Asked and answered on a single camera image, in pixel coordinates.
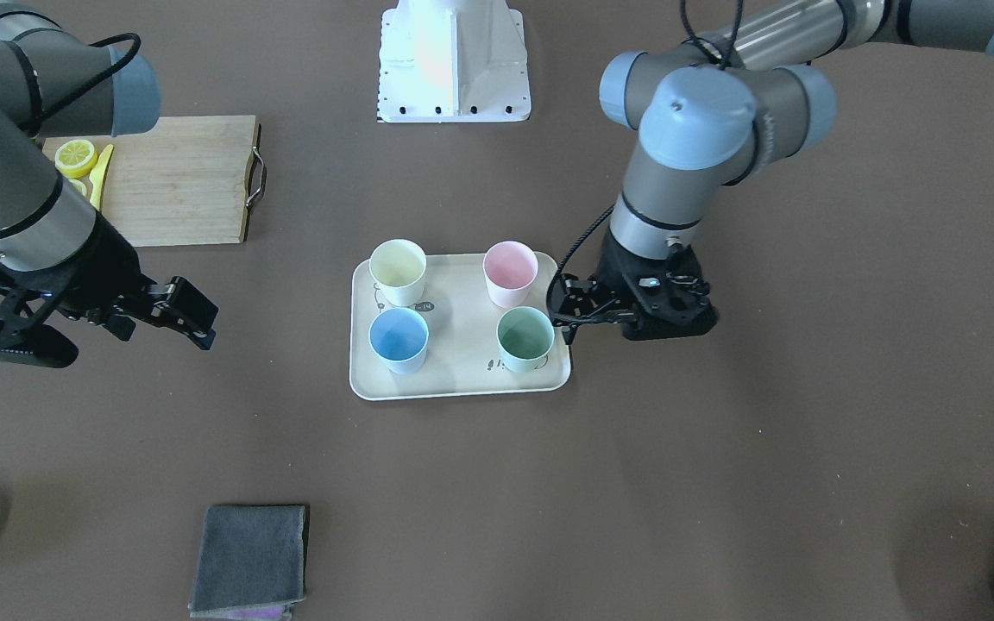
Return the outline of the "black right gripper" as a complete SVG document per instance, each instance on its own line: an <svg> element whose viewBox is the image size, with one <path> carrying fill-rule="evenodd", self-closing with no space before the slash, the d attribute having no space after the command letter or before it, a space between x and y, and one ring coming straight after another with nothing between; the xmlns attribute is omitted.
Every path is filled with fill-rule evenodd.
<svg viewBox="0 0 994 621"><path fill-rule="evenodd" d="M105 216L96 216L83 247L55 267L25 272L0 261L2 362L66 368L78 358L78 346L48 325L48 318L60 313L96 325L112 321L113 335L127 341L134 324L117 314L131 311L186 336L198 349L208 351L216 340L216 304L181 276L153 284L135 249Z"/></svg>

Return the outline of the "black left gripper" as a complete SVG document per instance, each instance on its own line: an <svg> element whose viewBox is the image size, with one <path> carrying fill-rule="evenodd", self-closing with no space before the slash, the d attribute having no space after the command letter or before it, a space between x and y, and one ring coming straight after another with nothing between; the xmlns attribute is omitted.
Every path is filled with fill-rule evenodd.
<svg viewBox="0 0 994 621"><path fill-rule="evenodd" d="M665 259L646 259L607 233L590 279L551 280L547 315L567 346L581 326L610 321L628 341L702 336L719 319L710 288L690 245L668 244Z"/></svg>

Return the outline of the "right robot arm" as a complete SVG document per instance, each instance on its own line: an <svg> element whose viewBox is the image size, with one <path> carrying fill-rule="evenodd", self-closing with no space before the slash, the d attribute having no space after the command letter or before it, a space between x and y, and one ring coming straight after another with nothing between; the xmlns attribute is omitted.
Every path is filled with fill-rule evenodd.
<svg viewBox="0 0 994 621"><path fill-rule="evenodd" d="M217 307L189 280L147 278L137 252L40 149L53 137L153 129L161 95L141 37L88 44L31 5L0 1L0 361L66 368L54 313L127 341L135 323L202 350Z"/></svg>

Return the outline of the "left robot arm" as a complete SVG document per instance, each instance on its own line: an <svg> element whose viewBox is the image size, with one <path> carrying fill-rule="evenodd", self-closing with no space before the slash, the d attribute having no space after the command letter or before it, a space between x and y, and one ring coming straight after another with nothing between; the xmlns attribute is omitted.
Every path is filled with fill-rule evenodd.
<svg viewBox="0 0 994 621"><path fill-rule="evenodd" d="M592 323L628 341L701 336L718 322L693 247L715 193L816 144L837 97L814 66L868 42L994 55L994 1L785 1L697 33L662 53L627 52L605 67L599 101L635 130L597 267L558 267L547 311L565 343Z"/></svg>

